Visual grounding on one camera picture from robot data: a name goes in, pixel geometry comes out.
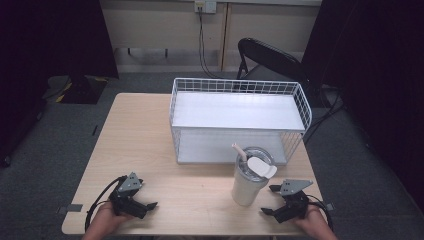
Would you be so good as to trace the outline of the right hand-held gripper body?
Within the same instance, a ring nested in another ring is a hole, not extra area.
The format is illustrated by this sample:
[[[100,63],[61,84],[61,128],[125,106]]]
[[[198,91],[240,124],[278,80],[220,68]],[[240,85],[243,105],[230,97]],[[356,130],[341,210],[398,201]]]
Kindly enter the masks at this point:
[[[281,216],[274,216],[279,223],[305,215],[309,198],[303,190],[312,184],[312,180],[286,179],[283,181],[278,193],[285,200],[285,205],[279,208],[282,212]]]

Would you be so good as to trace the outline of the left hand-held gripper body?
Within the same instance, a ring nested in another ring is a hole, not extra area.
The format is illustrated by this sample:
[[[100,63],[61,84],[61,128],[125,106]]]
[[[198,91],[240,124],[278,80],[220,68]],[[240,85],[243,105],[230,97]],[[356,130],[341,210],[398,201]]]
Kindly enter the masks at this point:
[[[118,184],[109,195],[116,215],[125,213],[143,219],[147,213],[146,206],[133,199],[141,189],[139,178],[134,172],[120,177]]]

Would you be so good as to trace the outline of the white cup with straw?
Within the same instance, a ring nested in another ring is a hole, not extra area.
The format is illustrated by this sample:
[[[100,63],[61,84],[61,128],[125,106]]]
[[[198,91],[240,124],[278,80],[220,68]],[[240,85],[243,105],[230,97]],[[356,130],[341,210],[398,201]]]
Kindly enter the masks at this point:
[[[263,148],[242,149],[236,143],[232,148],[237,152],[232,198],[238,205],[250,206],[276,174],[277,167],[274,158]]]

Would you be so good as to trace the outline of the person's right hand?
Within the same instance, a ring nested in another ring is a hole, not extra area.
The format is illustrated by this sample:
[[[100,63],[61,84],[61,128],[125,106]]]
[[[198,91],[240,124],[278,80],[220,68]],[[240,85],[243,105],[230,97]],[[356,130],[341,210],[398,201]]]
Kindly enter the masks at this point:
[[[303,218],[295,218],[293,222],[309,234],[327,229],[328,225],[319,207],[309,205]]]

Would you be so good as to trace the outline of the person's left hand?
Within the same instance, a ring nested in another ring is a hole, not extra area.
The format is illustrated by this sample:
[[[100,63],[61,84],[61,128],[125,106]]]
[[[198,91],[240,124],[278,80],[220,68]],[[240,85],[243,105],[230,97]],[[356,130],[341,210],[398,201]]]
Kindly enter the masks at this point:
[[[97,210],[90,227],[101,233],[110,234],[121,224],[132,219],[131,215],[125,213],[116,215],[112,203],[105,202]]]

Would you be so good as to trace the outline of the dark stand base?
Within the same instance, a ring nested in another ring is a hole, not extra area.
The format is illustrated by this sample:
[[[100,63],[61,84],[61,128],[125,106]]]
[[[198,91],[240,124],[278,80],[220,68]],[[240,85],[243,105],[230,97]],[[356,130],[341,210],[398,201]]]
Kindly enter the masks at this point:
[[[62,104],[95,105],[107,84],[107,78],[96,76],[51,77],[43,98]]]

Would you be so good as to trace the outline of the black folding chair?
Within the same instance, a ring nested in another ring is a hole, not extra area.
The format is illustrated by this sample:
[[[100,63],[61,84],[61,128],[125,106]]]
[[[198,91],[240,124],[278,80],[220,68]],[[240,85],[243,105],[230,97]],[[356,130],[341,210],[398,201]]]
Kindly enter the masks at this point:
[[[301,62],[292,55],[254,38],[242,38],[238,51],[238,79],[294,81],[302,85],[308,96],[321,94],[320,87],[309,80]]]

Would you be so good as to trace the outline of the black curtain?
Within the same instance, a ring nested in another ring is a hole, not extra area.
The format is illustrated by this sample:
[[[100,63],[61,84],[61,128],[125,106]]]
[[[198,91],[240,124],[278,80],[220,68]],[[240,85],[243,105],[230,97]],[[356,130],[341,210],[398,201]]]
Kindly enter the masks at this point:
[[[322,0],[302,64],[341,90],[424,212],[424,0]]]
[[[0,168],[53,76],[119,76],[100,0],[0,0]]]

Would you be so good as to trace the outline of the white wall socket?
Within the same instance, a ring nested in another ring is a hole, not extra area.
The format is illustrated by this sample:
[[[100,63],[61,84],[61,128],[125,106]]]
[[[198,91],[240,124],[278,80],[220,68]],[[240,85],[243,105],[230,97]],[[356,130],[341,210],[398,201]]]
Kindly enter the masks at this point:
[[[194,2],[194,11],[196,13],[215,14],[217,12],[217,3],[210,0],[196,0]]]

